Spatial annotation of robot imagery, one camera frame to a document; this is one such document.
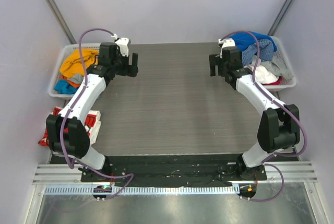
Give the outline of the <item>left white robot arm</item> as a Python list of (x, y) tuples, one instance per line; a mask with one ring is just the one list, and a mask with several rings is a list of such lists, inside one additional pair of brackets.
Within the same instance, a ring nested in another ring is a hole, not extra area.
[(84, 124), (96, 99), (116, 75), (136, 77), (138, 54), (129, 54), (129, 45), (128, 38), (101, 43), (97, 63), (86, 69), (87, 76), (70, 102), (57, 115), (50, 114), (46, 119), (49, 148), (64, 156), (71, 167), (74, 160), (82, 164), (85, 173), (111, 175), (108, 157), (92, 147)]

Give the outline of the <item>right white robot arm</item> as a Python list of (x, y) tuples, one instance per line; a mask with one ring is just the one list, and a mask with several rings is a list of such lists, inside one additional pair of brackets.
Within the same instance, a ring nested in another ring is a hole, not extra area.
[(236, 175), (248, 180), (273, 155), (300, 142), (299, 109), (294, 104), (287, 105), (278, 100), (257, 83), (253, 72), (243, 67), (242, 53), (235, 46), (222, 48), (220, 54), (210, 54), (209, 70), (211, 76), (223, 77), (242, 94), (261, 117), (257, 142), (239, 155), (236, 162)]

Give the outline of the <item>blue t-shirt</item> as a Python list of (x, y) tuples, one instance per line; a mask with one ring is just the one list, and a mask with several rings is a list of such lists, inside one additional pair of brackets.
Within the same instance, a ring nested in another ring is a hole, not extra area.
[[(253, 31), (251, 31), (251, 34), (253, 34), (257, 38), (258, 41), (269, 40), (273, 45), (273, 51), (274, 52), (277, 51), (277, 46), (276, 46), (275, 42), (273, 41), (272, 37), (270, 37), (268, 35), (265, 35), (265, 34), (253, 32)], [(255, 39), (250, 34), (248, 34), (246, 32), (234, 33), (234, 34), (230, 35), (229, 38), (234, 40), (236, 46), (241, 51), (246, 50), (250, 45), (256, 43)]]

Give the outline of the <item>blue checkered cloth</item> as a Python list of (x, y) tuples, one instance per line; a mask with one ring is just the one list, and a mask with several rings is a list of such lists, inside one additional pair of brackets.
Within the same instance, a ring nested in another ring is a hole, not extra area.
[[(274, 56), (274, 52), (277, 50), (277, 46), (272, 40), (269, 39), (259, 39), (259, 49), (260, 49), (260, 55), (259, 59), (262, 62), (269, 62), (272, 61), (272, 58)], [(248, 65), (253, 62), (253, 57), (258, 52), (257, 50), (257, 44), (253, 43), (251, 44), (246, 50), (242, 51), (242, 63), (243, 65)]]

